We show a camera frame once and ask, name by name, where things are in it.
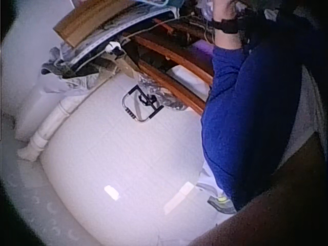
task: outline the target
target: white pipe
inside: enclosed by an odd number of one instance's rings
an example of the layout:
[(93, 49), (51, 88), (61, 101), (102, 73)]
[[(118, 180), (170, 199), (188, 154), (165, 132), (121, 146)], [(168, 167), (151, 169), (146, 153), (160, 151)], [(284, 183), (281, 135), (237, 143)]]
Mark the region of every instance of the white pipe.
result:
[(31, 137), (25, 148), (19, 149), (17, 155), (24, 160), (36, 161), (40, 153), (45, 149), (50, 138), (61, 126), (61, 124), (73, 113), (82, 102), (96, 91), (108, 79), (113, 77), (116, 67), (112, 71), (101, 69), (98, 76), (98, 83), (90, 92), (81, 96), (69, 96), (62, 99), (50, 115), (43, 121), (39, 129)]

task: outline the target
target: shoe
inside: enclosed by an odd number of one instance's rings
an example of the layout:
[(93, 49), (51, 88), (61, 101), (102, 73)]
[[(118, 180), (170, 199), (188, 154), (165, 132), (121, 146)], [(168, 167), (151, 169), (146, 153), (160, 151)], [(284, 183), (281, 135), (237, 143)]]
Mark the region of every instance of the shoe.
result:
[(210, 196), (207, 201), (210, 205), (212, 205), (217, 211), (223, 214), (236, 214), (237, 211), (234, 208), (232, 201), (225, 196), (223, 193), (220, 197)]

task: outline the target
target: cable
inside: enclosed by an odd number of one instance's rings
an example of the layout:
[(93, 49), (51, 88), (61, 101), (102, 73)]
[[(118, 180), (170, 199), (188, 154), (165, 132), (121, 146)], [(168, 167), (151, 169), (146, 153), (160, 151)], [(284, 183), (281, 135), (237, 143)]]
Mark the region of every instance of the cable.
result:
[(208, 24), (209, 24), (209, 21), (206, 20), (206, 27), (205, 27), (205, 32), (204, 32), (204, 38), (205, 38), (206, 42), (210, 44), (209, 40), (207, 39), (207, 35), (206, 35), (206, 33), (207, 33), (207, 28), (208, 28)]
[(86, 60), (84, 63), (82, 63), (75, 71), (75, 73), (77, 73), (84, 65), (86, 65), (87, 63), (89, 63), (90, 61), (92, 61), (93, 59), (96, 59), (98, 56), (104, 54), (105, 49), (102, 50), (101, 52), (99, 52), (98, 54), (96, 54), (95, 56), (91, 57), (90, 59)]
[[(128, 41), (129, 38), (131, 38), (131, 37), (133, 37), (133, 36), (135, 36), (135, 35), (138, 35), (138, 34), (140, 34), (140, 33), (150, 31), (150, 30), (154, 29), (155, 27), (158, 27), (158, 26), (161, 25), (161, 24), (168, 23), (168, 22), (172, 22), (172, 21), (176, 21), (176, 20), (181, 19), (181, 18), (187, 18), (187, 17), (192, 16), (192, 15), (194, 15), (194, 12), (192, 12), (192, 13), (189, 14), (189, 15), (181, 16), (181, 17), (179, 17), (179, 18), (173, 18), (173, 19), (165, 20), (165, 21), (163, 21), (163, 22), (157, 23), (156, 25), (152, 26), (151, 28), (143, 29), (143, 30), (137, 31), (137, 32), (135, 32), (135, 33), (132, 33), (132, 34), (130, 34), (129, 36), (124, 37), (124, 38), (121, 40), (121, 44), (123, 44), (124, 41)], [(75, 72), (78, 72), (78, 71), (79, 71), (84, 65), (86, 65), (87, 63), (89, 63), (89, 62), (92, 61), (93, 59), (97, 58), (98, 56), (102, 55), (104, 52), (105, 52), (105, 49), (102, 50), (100, 53), (96, 54), (95, 56), (91, 57), (90, 59), (86, 60), (84, 63), (82, 63), (82, 64), (76, 69)]]
[(179, 17), (179, 18), (173, 18), (173, 19), (164, 20), (163, 22), (157, 23), (156, 25), (154, 25), (154, 26), (152, 26), (152, 27), (150, 27), (150, 28), (147, 28), (147, 29), (143, 29), (143, 30), (137, 31), (137, 32), (135, 32), (135, 33), (130, 34), (129, 36), (124, 37), (123, 40), (122, 40), (122, 42), (123, 42), (123, 41), (126, 41), (126, 40), (128, 40), (129, 38), (131, 38), (131, 37), (133, 37), (133, 36), (135, 36), (135, 35), (138, 35), (138, 34), (140, 34), (140, 33), (150, 31), (150, 30), (154, 29), (155, 27), (160, 26), (161, 24), (168, 23), (168, 22), (172, 22), (172, 21), (176, 21), (176, 20), (181, 19), (181, 18), (187, 18), (187, 17), (192, 16), (192, 15), (194, 15), (194, 12), (192, 12), (192, 13), (189, 14), (189, 15), (181, 16), (181, 17)]

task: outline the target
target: blue sweater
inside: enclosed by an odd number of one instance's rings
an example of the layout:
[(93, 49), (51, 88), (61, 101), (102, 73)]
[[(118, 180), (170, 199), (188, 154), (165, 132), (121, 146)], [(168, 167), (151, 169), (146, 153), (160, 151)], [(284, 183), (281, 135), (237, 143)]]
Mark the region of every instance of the blue sweater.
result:
[(247, 57), (241, 49), (214, 49), (202, 145), (218, 186), (236, 210), (269, 187), (280, 163), (297, 112), (301, 65), (318, 70), (314, 62), (320, 58), (307, 50), (311, 40), (302, 46), (295, 37), (290, 30), (275, 31)]

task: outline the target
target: wooden board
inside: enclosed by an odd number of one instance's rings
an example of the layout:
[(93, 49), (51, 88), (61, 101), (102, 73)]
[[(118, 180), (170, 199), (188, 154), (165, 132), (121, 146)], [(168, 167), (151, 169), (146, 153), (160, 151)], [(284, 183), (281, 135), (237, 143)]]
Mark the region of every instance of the wooden board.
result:
[(181, 32), (185, 32), (185, 33), (189, 33), (190, 35), (203, 39), (203, 40), (207, 40), (210, 43), (213, 43), (213, 37), (212, 34), (207, 31), (206, 32), (206, 38), (204, 36), (205, 34), (205, 30), (197, 27), (197, 26), (193, 26), (184, 22), (171, 22), (171, 23), (167, 23), (168, 26), (172, 27), (175, 30), (181, 31)]
[(165, 38), (150, 33), (143, 33), (132, 37), (138, 44), (147, 47), (172, 61), (184, 66), (208, 85), (213, 82), (212, 58), (197, 49), (184, 49)]
[(130, 0), (88, 0), (66, 15), (54, 31), (76, 47), (99, 26), (133, 4)]
[(139, 60), (139, 68), (142, 72), (150, 76), (164, 88), (168, 89), (173, 95), (179, 98), (185, 105), (191, 107), (199, 115), (203, 114), (205, 102), (197, 95), (180, 84), (175, 79), (152, 67), (143, 60)]

